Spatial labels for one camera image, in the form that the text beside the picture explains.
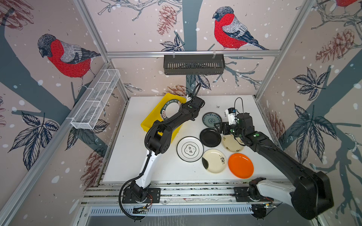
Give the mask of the white plate green clover motif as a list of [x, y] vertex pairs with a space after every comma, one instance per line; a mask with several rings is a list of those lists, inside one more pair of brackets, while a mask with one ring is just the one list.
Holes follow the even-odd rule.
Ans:
[[204, 146], [196, 137], [184, 137], [177, 144], [177, 154], [185, 162], [198, 161], [204, 153]]

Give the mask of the black glossy plate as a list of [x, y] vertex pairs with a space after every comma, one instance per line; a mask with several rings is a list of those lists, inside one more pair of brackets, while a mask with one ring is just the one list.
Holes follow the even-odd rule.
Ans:
[[211, 128], [203, 129], [199, 137], [201, 143], [207, 147], [217, 147], [222, 141], [220, 133]]

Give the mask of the green-rimmed plate edge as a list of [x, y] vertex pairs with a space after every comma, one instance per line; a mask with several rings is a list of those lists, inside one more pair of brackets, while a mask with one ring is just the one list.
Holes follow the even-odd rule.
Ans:
[[177, 99], [172, 99], [167, 101], [164, 106], [161, 108], [160, 116], [163, 120], [166, 120], [176, 113], [178, 113], [180, 105], [182, 103]]

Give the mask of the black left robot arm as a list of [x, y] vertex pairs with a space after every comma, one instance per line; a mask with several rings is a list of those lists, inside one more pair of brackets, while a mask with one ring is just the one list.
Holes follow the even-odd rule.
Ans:
[[147, 132], [144, 145], [148, 154], [143, 164], [143, 169], [139, 175], [126, 181], [123, 186], [130, 184], [132, 195], [137, 201], [144, 201], [148, 196], [148, 189], [151, 182], [152, 168], [157, 161], [157, 157], [164, 154], [170, 147], [173, 132], [183, 123], [195, 120], [200, 109], [205, 105], [205, 101], [197, 96], [181, 104], [177, 113], [163, 120], [156, 120]]

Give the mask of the blue floral green plate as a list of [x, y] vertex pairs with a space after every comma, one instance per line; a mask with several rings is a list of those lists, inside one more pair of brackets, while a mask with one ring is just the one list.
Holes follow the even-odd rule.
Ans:
[[222, 118], [217, 113], [208, 112], [208, 113], [203, 115], [202, 122], [208, 128], [215, 128], [215, 124], [221, 123]]

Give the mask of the cream plate black brushstroke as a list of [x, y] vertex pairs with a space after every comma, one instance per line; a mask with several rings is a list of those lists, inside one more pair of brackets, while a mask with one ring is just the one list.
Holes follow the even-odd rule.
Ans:
[[221, 173], [225, 170], [227, 159], [225, 155], [216, 149], [209, 149], [202, 156], [204, 168], [214, 174]]

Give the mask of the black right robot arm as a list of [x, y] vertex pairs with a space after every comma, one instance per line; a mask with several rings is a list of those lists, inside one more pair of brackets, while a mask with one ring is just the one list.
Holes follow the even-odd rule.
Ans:
[[283, 185], [259, 177], [249, 183], [252, 200], [272, 198], [292, 206], [307, 220], [312, 220], [334, 206], [331, 183], [323, 172], [314, 172], [278, 148], [264, 133], [256, 131], [250, 114], [229, 114], [228, 122], [215, 123], [223, 135], [240, 138], [252, 149], [282, 172], [291, 185]]

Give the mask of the yellow plastic bin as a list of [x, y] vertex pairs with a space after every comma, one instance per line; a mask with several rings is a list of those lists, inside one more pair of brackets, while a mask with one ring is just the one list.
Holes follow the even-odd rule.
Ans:
[[150, 112], [150, 114], [145, 118], [145, 120], [140, 124], [140, 126], [143, 128], [145, 132], [149, 131], [149, 129], [153, 126], [155, 121], [163, 121], [163, 119], [160, 116], [161, 108], [164, 106], [164, 104], [167, 101], [172, 99], [177, 99], [182, 104], [186, 103], [186, 98], [167, 93], [161, 99], [161, 101], [155, 106], [155, 108]]

